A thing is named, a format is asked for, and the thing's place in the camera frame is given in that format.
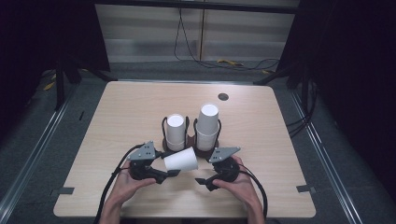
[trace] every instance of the wooden table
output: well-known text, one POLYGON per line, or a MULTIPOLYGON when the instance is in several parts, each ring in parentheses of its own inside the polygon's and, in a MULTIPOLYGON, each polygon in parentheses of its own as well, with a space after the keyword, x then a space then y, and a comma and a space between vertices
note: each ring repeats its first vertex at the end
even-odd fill
MULTIPOLYGON (((178 113, 188 116, 192 123, 204 103, 219 107, 222 123, 219 146, 241 147, 236 155, 265 188, 268 217, 314 216, 311 195, 296 189, 306 183, 271 88, 120 81, 106 86, 64 183, 75 190, 71 195, 59 196, 55 215, 94 217, 106 182, 126 151, 149 140, 154 141, 157 150, 163 150, 163 118, 178 113), (229 99, 221 101, 220 93, 228 94, 229 99)), ((192 125, 189 135, 194 135, 192 125)), ((165 171, 161 159, 152 166, 165 171)), ((199 159, 199 170, 139 190, 124 204, 121 215, 245 217, 244 206, 227 190, 210 192, 195 182, 195 177, 212 176, 212 168, 199 159)))

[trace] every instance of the gray carpet floor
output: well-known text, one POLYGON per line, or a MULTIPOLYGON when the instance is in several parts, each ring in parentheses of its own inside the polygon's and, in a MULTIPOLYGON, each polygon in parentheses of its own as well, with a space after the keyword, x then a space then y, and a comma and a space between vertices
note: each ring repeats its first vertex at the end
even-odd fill
MULTIPOLYGON (((254 66, 255 62, 245 62, 254 66)), ((237 72, 221 68, 205 68, 195 62, 170 63, 113 63, 110 76, 123 79, 221 81, 251 83, 267 75, 260 70, 237 72)), ((88 72, 73 94, 69 107, 49 141, 22 196, 19 198, 8 223, 92 223, 93 217, 63 218, 53 214, 57 197, 54 189, 63 186, 78 148, 87 131, 93 113, 106 83, 88 72)), ((287 78, 270 82, 276 94, 285 123, 298 120, 299 114, 286 88, 287 78)), ((14 129, 8 134, 0 149, 0 198, 3 198, 45 130, 56 105, 56 90, 43 91, 49 82, 44 77, 31 103, 14 129)), ((343 133, 337 129, 320 93, 312 122, 325 145, 332 163, 347 192, 352 198, 362 223, 396 223, 396 206, 389 198, 359 154, 350 146, 343 133)), ((340 204, 329 177, 318 158, 306 131, 292 138, 306 182, 315 187, 312 198, 317 214, 312 218, 268 218, 267 223, 350 223, 340 204)), ((191 223, 233 223, 232 220, 194 220, 191 223)), ((181 220, 137 220, 137 223, 180 223, 181 220)))

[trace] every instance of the forearm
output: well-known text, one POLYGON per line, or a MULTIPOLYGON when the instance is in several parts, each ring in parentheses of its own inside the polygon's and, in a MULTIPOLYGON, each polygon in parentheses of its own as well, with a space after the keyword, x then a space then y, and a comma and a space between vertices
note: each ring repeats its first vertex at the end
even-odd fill
POLYGON ((254 200, 246 203, 247 206, 247 223, 248 224, 264 224, 264 215, 262 213, 262 204, 260 200, 254 200))
POLYGON ((119 224, 121 206, 122 204, 120 203, 115 203, 113 200, 107 200, 104 204, 99 223, 119 224))

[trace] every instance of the black horizontal bar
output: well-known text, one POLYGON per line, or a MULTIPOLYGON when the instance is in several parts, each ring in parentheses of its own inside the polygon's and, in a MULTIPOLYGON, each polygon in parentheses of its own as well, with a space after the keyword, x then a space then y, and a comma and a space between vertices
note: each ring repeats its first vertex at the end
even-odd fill
POLYGON ((120 5, 137 7, 180 7, 226 11, 267 12, 280 14, 301 14, 307 12, 306 9, 299 9, 297 7, 272 7, 246 4, 208 3, 177 0, 79 0, 78 2, 100 5, 120 5))

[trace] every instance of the person's left hand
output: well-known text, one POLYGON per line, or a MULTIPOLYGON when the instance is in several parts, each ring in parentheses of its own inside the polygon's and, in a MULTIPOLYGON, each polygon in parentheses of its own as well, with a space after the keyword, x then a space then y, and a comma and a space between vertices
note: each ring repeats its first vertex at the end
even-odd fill
POLYGON ((129 161, 126 161, 122 165, 121 171, 117 176, 117 180, 114 184, 113 190, 111 190, 111 193, 108 196, 108 199, 114 200, 113 202, 119 205, 122 205, 130 198, 132 198, 138 189, 156 183, 154 178, 148 178, 143 180, 132 179, 128 172, 129 166, 129 161))

